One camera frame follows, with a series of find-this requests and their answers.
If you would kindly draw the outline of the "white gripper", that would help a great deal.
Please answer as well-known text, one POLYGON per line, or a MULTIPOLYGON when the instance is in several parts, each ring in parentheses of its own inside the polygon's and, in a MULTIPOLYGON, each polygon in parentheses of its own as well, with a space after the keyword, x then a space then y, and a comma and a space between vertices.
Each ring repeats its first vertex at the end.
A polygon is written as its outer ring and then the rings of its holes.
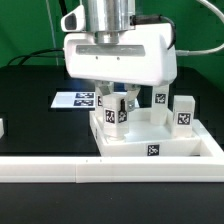
POLYGON ((137 15, 133 4, 81 4, 61 19, 66 69, 97 80, 103 97, 124 85, 121 110, 135 110, 139 85, 168 85, 177 76, 176 27, 161 15, 137 15))

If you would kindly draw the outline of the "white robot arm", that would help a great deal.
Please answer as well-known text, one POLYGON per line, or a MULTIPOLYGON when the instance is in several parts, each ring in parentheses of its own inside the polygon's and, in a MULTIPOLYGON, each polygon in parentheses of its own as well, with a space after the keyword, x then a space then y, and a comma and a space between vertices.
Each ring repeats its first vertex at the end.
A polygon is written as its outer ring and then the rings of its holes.
POLYGON ((70 76, 123 83, 130 110, 141 85, 165 86, 177 76, 175 25, 138 15, 135 0, 80 0, 61 28, 70 76))

